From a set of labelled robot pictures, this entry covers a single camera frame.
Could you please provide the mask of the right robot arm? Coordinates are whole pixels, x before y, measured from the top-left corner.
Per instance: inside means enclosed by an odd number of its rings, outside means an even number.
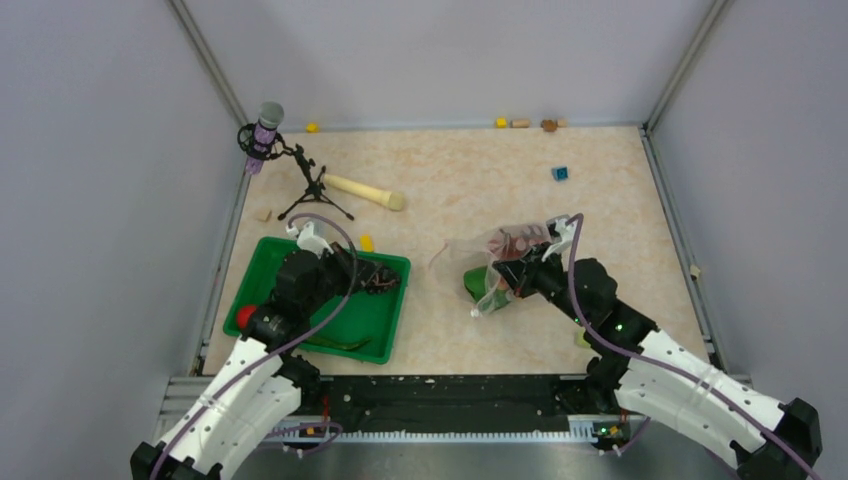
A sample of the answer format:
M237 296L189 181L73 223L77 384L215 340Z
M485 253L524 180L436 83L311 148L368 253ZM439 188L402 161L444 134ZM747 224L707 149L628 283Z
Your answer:
M494 270L518 297L538 294L584 327L597 357L586 397L600 412L618 406L703 447L740 479L814 479L822 453L817 410L779 401L702 360L617 296L596 259L562 264L534 249Z

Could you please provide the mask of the black grape bunch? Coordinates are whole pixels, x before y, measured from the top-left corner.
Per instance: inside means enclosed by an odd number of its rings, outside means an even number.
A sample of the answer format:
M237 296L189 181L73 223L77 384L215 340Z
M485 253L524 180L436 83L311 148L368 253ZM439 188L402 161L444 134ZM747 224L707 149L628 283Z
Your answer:
M359 275L360 288L369 295L387 293L400 286L402 276L382 264L366 265Z

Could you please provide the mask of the red lychee fruit bunch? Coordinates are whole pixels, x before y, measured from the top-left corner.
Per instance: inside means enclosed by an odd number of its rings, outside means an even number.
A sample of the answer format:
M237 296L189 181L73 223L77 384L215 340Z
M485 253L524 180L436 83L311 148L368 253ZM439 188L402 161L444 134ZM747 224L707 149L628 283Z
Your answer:
M499 228L486 242L486 250L495 260L515 260L543 239L543 235L530 228Z

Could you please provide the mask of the peach fruit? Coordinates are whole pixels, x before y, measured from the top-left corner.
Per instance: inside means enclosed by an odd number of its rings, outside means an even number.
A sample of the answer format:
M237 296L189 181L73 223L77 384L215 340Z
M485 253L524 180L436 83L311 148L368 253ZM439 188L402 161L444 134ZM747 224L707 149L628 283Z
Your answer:
M256 310L256 305L246 305L237 311L236 324L240 331L243 331L248 326L250 319Z

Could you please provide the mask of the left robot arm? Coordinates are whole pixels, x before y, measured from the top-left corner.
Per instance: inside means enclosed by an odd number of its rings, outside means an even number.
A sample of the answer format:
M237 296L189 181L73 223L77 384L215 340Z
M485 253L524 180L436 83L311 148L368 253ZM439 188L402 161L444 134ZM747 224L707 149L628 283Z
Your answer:
M287 255L218 374L170 431L135 449L132 478L230 479L280 420L314 410L319 372L292 352L325 304L360 287L359 271L357 253L337 243Z

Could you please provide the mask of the green bok choy vegetable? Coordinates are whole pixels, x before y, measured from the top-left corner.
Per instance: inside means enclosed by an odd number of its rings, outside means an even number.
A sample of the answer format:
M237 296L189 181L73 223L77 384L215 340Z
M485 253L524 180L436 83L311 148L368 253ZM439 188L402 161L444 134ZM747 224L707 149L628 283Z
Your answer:
M467 270L463 286L481 314L499 310L515 299L502 276L487 266Z

